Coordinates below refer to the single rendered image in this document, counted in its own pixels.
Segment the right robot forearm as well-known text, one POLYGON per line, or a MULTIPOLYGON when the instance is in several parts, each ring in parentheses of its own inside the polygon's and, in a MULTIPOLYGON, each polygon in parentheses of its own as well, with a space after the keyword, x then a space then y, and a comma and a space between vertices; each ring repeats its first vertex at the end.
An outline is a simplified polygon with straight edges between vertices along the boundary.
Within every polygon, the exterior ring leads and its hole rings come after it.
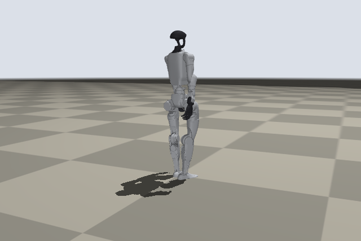
MULTIPOLYGON (((188 97, 191 97, 191 102, 195 102, 195 87, 196 87, 197 77, 192 75, 191 82, 188 84, 188 97)), ((187 98, 188 99, 188 98, 187 98)))

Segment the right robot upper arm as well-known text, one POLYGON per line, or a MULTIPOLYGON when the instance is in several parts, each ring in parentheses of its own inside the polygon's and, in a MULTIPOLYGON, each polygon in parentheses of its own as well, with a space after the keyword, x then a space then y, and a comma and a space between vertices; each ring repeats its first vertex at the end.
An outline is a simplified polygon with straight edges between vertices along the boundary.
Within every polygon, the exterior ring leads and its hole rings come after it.
POLYGON ((183 53, 183 60, 186 62, 186 71, 187 71, 187 81, 191 82, 191 77, 194 71, 194 60, 195 57, 193 54, 183 53))

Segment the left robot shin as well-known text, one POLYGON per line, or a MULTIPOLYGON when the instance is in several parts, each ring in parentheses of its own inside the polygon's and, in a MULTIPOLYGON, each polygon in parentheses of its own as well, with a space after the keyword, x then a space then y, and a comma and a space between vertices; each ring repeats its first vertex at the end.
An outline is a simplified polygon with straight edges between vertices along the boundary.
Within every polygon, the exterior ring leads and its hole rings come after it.
POLYGON ((174 163, 174 170, 176 172, 179 173, 180 169, 179 169, 179 157, 180 157, 180 146, 179 143, 177 144, 172 144, 170 141, 170 136, 169 135, 169 143, 170 143, 170 153, 171 153, 171 157, 173 159, 173 163, 174 163))

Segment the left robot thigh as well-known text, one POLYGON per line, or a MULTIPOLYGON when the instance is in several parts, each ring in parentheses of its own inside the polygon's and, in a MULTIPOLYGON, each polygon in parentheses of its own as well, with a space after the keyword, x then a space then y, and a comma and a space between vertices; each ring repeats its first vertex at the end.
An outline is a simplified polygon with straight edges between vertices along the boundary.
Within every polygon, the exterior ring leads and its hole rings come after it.
POLYGON ((170 141, 172 144, 177 144, 180 141, 179 137, 179 109, 171 105, 171 99, 164 103, 164 108, 168 113, 168 120, 170 125, 170 141))

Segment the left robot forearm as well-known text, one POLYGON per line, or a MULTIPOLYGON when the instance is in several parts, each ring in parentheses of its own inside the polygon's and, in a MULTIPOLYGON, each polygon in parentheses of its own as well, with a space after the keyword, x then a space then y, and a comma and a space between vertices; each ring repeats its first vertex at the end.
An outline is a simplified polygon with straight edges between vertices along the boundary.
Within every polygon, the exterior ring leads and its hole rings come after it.
POLYGON ((173 87, 173 92, 175 94, 175 89, 177 89, 178 85, 172 85, 172 87, 173 87))

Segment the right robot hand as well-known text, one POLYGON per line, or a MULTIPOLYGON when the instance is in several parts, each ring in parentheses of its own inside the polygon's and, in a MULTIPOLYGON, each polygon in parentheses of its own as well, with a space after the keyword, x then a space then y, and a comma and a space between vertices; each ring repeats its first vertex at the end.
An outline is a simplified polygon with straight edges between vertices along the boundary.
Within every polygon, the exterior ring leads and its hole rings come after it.
POLYGON ((192 112, 193 112, 193 108, 192 105, 194 105, 194 103, 191 102, 191 97, 188 97, 187 99, 187 108, 186 111, 184 113, 184 115, 182 115, 181 117, 183 117, 184 120, 188 120, 191 116, 192 116, 192 112))

